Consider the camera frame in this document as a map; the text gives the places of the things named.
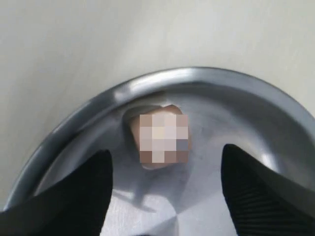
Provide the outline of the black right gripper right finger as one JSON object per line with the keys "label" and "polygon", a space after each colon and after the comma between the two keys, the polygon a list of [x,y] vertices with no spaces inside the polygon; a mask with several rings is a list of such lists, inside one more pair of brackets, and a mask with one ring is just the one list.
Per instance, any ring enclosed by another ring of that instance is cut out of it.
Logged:
{"label": "black right gripper right finger", "polygon": [[222,150],[222,192],[239,236],[313,236],[314,192],[275,173],[236,145]]}

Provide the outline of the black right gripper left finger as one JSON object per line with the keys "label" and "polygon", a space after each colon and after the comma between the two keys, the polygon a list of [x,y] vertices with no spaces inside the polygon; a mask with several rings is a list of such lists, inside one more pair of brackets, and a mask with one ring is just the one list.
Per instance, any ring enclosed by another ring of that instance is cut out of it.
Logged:
{"label": "black right gripper left finger", "polygon": [[0,214],[2,236],[98,236],[112,195],[112,159],[99,150],[41,194]]}

